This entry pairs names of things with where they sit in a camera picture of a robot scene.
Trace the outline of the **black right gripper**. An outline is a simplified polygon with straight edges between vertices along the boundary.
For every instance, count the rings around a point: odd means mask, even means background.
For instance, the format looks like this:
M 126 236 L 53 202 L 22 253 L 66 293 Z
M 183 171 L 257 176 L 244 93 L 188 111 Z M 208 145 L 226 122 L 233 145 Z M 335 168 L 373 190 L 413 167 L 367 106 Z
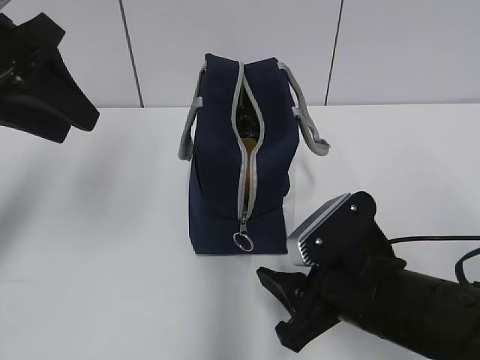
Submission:
M 340 321 L 385 338 L 404 338 L 404 312 L 394 302 L 406 262 L 377 225 L 377 205 L 367 192 L 341 195 L 322 205 L 292 235 L 301 272 L 259 267 L 256 275 L 286 310 L 296 310 L 275 332 L 299 353 Z

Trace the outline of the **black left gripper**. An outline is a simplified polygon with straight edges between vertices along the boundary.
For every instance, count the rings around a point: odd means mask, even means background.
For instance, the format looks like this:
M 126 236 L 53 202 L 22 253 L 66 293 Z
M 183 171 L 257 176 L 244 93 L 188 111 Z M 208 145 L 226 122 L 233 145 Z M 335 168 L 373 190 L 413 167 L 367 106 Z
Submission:
M 44 12 L 16 24 L 1 13 L 1 126 L 63 143 L 72 125 L 92 131 L 100 113 L 59 52 L 65 30 Z

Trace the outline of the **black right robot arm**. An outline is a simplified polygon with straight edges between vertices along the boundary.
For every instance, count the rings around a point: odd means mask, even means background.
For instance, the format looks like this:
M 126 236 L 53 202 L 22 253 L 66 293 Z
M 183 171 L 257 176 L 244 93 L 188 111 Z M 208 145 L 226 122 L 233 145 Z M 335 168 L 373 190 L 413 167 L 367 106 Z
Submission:
M 462 261 L 453 281 L 408 270 L 376 213 L 364 191 L 330 199 L 287 240 L 307 274 L 258 268 L 289 313 L 275 328 L 280 342 L 299 352 L 345 322 L 429 359 L 477 359 L 479 283 L 467 280 Z

